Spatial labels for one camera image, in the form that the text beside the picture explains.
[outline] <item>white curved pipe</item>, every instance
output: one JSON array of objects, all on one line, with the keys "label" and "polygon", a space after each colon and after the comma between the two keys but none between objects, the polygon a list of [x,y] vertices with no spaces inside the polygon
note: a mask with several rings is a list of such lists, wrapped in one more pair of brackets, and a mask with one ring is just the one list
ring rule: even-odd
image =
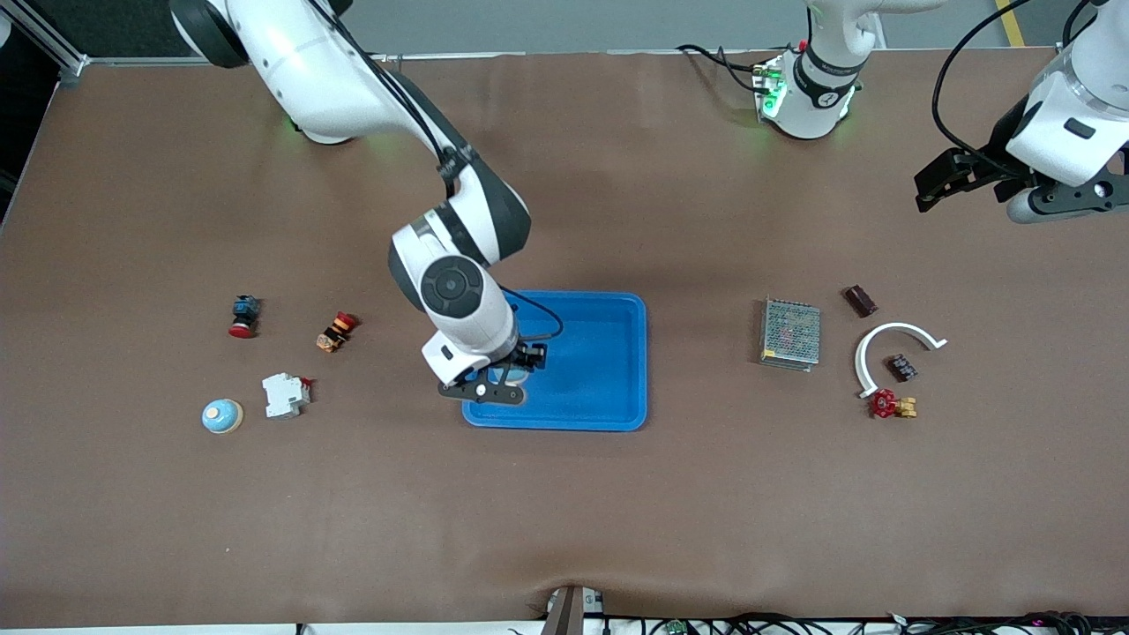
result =
[{"label": "white curved pipe", "polygon": [[907,324],[905,322],[890,322],[889,324],[875,327],[869,333],[863,337],[863,341],[858,342],[858,348],[855,349],[855,374],[858,375],[858,383],[863,384],[863,392],[858,393],[859,399],[866,399],[878,390],[878,385],[870,377],[870,371],[866,367],[866,349],[870,346],[870,340],[874,339],[874,336],[882,331],[901,331],[911,334],[929,350],[937,350],[948,343],[948,340],[935,339],[925,329]]}]

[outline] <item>blue tray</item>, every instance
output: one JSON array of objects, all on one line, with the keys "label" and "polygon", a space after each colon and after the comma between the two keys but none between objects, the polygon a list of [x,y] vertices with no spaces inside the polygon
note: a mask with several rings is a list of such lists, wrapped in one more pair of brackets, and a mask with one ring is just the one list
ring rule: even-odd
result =
[{"label": "blue tray", "polygon": [[[647,418],[647,307],[634,294],[520,292],[564,322],[549,340],[545,368],[522,388],[522,406],[463,402],[474,426],[548,430],[631,432]],[[543,311],[507,296],[518,306],[523,333],[551,332]]]}]

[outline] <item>metal frame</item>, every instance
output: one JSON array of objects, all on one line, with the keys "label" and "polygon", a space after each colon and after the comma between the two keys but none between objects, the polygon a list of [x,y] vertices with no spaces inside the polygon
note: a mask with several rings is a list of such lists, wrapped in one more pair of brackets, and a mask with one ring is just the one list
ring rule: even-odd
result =
[{"label": "metal frame", "polygon": [[207,67],[203,58],[90,58],[87,66],[100,67]]},{"label": "metal frame", "polygon": [[60,68],[73,77],[90,63],[90,56],[79,53],[65,37],[35,11],[25,0],[0,0],[0,12],[8,16],[11,24],[32,38],[54,60]]}]

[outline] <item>white robotic arm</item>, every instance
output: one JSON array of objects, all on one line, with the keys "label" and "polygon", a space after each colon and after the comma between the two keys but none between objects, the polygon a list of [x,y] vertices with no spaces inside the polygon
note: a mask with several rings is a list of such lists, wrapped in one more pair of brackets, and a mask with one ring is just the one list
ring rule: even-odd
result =
[{"label": "white robotic arm", "polygon": [[[1092,0],[1085,27],[996,124],[983,147],[951,148],[914,177],[918,208],[997,183],[1022,224],[1129,210],[1129,0]],[[1121,155],[1121,173],[1111,158]]]},{"label": "white robotic arm", "polygon": [[855,95],[855,80],[877,41],[878,14],[912,14],[947,0],[804,0],[811,41],[787,50],[755,72],[758,111],[799,139],[831,132]]},{"label": "white robotic arm", "polygon": [[[348,2],[170,0],[169,6],[193,49],[227,68],[250,61],[312,140],[339,143],[400,130],[436,154],[448,198],[393,235],[388,268],[438,329],[422,353],[440,393],[495,400],[493,391],[479,385],[463,390],[475,371],[482,371],[482,383],[495,364],[543,366],[545,347],[519,341],[514,310],[485,271],[525,246],[531,224],[525,203],[419,88],[364,54],[338,18]],[[516,386],[504,392],[497,401],[524,398]]]}]

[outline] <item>blue button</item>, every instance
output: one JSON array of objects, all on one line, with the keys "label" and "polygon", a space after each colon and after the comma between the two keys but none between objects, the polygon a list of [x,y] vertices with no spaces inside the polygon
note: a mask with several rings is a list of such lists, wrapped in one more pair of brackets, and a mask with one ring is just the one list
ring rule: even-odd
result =
[{"label": "blue button", "polygon": [[208,432],[227,434],[239,427],[243,421],[243,407],[230,399],[217,399],[200,415],[200,421]]}]

